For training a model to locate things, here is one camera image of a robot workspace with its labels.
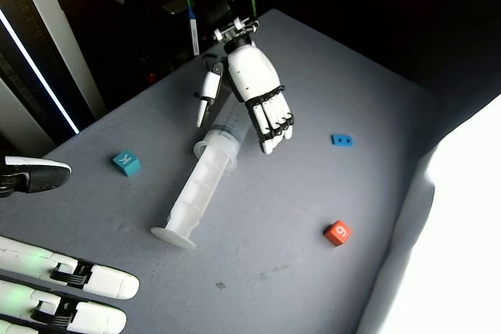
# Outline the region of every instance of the blue cube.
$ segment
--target blue cube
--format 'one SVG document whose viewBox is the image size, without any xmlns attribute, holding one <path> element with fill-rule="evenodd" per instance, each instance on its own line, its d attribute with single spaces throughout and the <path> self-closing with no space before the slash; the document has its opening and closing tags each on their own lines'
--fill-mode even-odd
<svg viewBox="0 0 501 334">
<path fill-rule="evenodd" d="M 113 163 L 127 176 L 132 176 L 141 169 L 138 157 L 129 151 L 124 151 L 113 158 Z"/>
<path fill-rule="evenodd" d="M 353 139 L 348 135 L 332 135 L 332 143 L 335 146 L 342 146 L 345 148 L 349 148 L 353 146 Z"/>
</svg>

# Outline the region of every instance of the white light strip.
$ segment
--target white light strip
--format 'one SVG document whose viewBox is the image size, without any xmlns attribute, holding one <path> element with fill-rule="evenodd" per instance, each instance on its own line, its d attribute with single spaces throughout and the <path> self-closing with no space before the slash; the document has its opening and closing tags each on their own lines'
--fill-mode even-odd
<svg viewBox="0 0 501 334">
<path fill-rule="evenodd" d="M 43 85 L 43 87 L 45 88 L 45 90 L 50 95 L 50 98 L 52 98 L 52 100 L 56 104 L 57 108 L 62 113 L 62 115 L 64 116 L 64 118 L 66 119 L 66 121 L 68 122 L 68 124 L 70 125 L 70 127 L 73 129 L 73 131 L 75 132 L 75 134 L 78 135 L 78 133 L 80 133 L 80 131 L 78 130 L 77 126 L 71 120 L 70 116 L 68 115 L 68 113 L 64 109 L 63 105 L 61 105 L 61 102 L 57 99 L 56 95 L 54 94 L 54 92 L 50 88 L 50 86 L 47 83 L 47 81 L 41 75 L 40 70 L 35 65 L 35 63 L 34 63 L 33 59 L 31 58 L 30 54 L 28 54 L 28 51 L 26 51 L 26 49 L 24 48 L 23 44 L 21 43 L 21 40 L 17 37 L 16 32 L 13 30 L 13 27 L 10 26 L 9 21 L 7 20 L 7 18 L 5 17 L 5 15 L 3 14 L 3 11 L 1 9 L 0 9 L 0 20 L 2 21 L 3 26 L 9 32 L 9 34 L 12 37 L 12 39 L 14 40 L 14 42 L 16 43 L 17 48 L 21 51 L 21 54 L 23 54 L 23 56 L 26 59 L 26 61 L 28 61 L 28 64 L 30 64 L 30 67 L 34 71 L 34 74 L 37 75 L 38 80 L 40 80 L 41 84 Z"/>
</svg>

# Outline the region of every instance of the gray table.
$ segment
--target gray table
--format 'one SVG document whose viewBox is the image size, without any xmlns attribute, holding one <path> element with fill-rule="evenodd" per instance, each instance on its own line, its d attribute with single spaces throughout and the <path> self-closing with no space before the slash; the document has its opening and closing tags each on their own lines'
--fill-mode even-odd
<svg viewBox="0 0 501 334">
<path fill-rule="evenodd" d="M 431 99 L 278 11 L 261 18 L 255 41 L 287 86 L 294 136 L 264 156 L 249 134 L 238 168 L 192 233 L 196 251 L 161 242 L 150 227 L 165 225 L 196 164 L 200 58 L 47 155 L 69 163 L 71 179 L 3 199 L 0 234 L 136 275 L 134 299 L 103 299 L 127 313 L 124 332 L 351 332 L 416 165 Z M 352 135 L 354 147 L 333 146 L 333 133 Z M 142 164 L 131 178 L 111 163 L 123 149 Z M 322 231 L 337 219 L 352 235 L 334 248 Z"/>
</svg>

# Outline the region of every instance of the red cube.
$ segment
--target red cube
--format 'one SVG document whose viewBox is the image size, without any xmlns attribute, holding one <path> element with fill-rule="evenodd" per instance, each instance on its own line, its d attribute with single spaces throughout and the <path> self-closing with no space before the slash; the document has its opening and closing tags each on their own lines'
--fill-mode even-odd
<svg viewBox="0 0 501 334">
<path fill-rule="evenodd" d="M 348 240 L 351 229 L 341 221 L 337 221 L 324 234 L 335 246 L 340 246 Z"/>
</svg>

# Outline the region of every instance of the white tag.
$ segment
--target white tag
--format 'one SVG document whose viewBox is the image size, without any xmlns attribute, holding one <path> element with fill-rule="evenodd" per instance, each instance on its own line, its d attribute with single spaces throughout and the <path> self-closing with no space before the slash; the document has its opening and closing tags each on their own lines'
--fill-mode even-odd
<svg viewBox="0 0 501 334">
<path fill-rule="evenodd" d="M 191 43 L 193 45 L 193 54 L 195 56 L 200 55 L 200 50 L 198 48 L 198 33 L 196 32 L 196 20 L 189 20 L 189 27 L 191 28 Z"/>
</svg>

